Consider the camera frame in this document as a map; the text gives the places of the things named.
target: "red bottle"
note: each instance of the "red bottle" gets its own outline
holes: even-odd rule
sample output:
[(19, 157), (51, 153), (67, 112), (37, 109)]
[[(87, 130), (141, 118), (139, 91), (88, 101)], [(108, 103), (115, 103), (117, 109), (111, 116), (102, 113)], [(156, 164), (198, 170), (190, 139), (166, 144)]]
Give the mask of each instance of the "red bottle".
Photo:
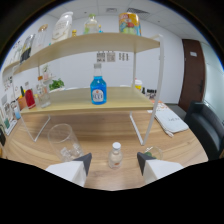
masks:
[(33, 92), (31, 89), (29, 89), (28, 82), (25, 83), (25, 87), (26, 87), (26, 92), (25, 92), (26, 103), (27, 103), (28, 108), (31, 109), (36, 106), (35, 100), (33, 98)]

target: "blue bottle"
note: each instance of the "blue bottle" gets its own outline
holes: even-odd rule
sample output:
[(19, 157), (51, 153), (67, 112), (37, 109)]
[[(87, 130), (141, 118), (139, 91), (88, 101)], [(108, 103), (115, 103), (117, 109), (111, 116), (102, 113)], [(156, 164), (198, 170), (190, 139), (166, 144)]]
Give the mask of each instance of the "blue bottle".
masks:
[(102, 78), (101, 64), (94, 64), (94, 79), (90, 84), (91, 100), (93, 104), (100, 105), (107, 102), (107, 84)]

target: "ceiling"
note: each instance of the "ceiling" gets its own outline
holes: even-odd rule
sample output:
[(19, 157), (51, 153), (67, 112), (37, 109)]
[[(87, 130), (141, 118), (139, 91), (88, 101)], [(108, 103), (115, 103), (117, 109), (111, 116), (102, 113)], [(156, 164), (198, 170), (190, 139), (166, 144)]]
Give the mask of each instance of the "ceiling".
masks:
[[(117, 12), (106, 12), (107, 8), (116, 8)], [(73, 19), (80, 19), (88, 17), (90, 13), (96, 16), (118, 16), (122, 12), (127, 12), (128, 8), (148, 12), (149, 15), (144, 20), (161, 26), (182, 39), (208, 43), (203, 35), (181, 15), (150, 0), (75, 0), (62, 4), (47, 14), (59, 19), (63, 13), (72, 11)]]

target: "black chair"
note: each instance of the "black chair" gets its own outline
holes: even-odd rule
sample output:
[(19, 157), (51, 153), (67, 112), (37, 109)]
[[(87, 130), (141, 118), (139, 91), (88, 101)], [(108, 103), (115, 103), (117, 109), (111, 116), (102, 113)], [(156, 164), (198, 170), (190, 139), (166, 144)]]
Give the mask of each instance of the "black chair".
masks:
[(224, 126), (204, 103), (192, 101), (184, 121), (200, 141), (208, 160), (219, 159), (224, 149)]

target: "white container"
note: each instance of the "white container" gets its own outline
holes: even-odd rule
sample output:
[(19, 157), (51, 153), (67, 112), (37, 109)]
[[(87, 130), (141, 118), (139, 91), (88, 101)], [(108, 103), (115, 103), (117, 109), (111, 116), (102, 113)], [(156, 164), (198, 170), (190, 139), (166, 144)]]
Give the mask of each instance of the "white container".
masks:
[(89, 14), (89, 19), (84, 24), (83, 34), (99, 33), (99, 25), (95, 14)]
[(60, 19), (55, 24), (51, 44), (71, 37), (72, 15), (73, 12), (66, 12), (61, 15)]
[(113, 149), (109, 152), (108, 156), (109, 167), (118, 169), (121, 166), (122, 159), (121, 144), (119, 142), (114, 142)]
[(31, 56), (44, 48), (44, 41), (47, 33), (47, 27), (48, 24), (42, 25), (38, 30), (38, 34), (35, 35), (31, 49)]
[(142, 81), (139, 79), (135, 79), (135, 88), (138, 90), (142, 89)]

